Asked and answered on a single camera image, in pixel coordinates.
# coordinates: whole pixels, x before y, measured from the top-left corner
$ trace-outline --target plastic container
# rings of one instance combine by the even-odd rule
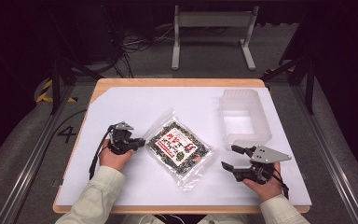
[[[261,146],[271,139],[266,114],[255,90],[225,90],[219,102],[226,131],[227,149]]]

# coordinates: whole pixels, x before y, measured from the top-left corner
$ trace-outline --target white paper sheet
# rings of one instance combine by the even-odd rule
[[[171,175],[141,147],[126,164],[125,188],[115,205],[259,205],[254,192],[224,170],[221,161],[250,166],[249,158],[226,149],[219,98],[226,89],[215,87],[114,87],[89,106],[75,153],[67,168],[56,205],[72,205],[89,181],[89,168],[104,133],[111,124],[126,121],[142,137],[151,124],[170,107],[199,138],[218,150],[218,158],[191,191],[182,191]],[[250,88],[260,96],[272,132],[265,144],[292,156],[281,162],[282,176],[293,205],[311,205],[281,122],[265,88]]]

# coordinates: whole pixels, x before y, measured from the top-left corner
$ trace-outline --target person's arm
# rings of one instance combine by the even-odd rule
[[[280,176],[281,166],[274,163],[274,174]],[[309,223],[282,195],[282,185],[275,178],[271,178],[264,185],[259,185],[250,179],[244,179],[243,183],[252,189],[260,198],[261,212],[267,224],[305,224]]]
[[[100,155],[100,168],[84,188],[71,210],[57,220],[57,224],[105,223],[113,203],[124,186],[125,176],[121,173],[133,150],[124,155],[115,155],[105,149]]]

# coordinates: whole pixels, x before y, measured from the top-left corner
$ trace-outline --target clothing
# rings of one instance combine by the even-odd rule
[[[79,199],[67,214],[57,220],[56,224],[105,223],[113,203],[124,186],[125,176],[110,167],[100,166],[95,176],[84,188]],[[305,224],[309,223],[283,196],[278,195],[260,204],[266,223],[270,224]],[[124,223],[163,224],[151,215],[126,216]],[[199,224],[247,224],[242,215],[208,215]]]

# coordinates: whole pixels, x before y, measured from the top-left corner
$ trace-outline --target clear plastic packaging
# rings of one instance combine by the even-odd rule
[[[219,107],[228,150],[231,150],[231,145],[253,147],[271,139],[269,123],[257,91],[225,90]]]
[[[161,162],[182,190],[191,190],[201,180],[215,151],[192,133],[170,109],[145,134],[152,157]]]

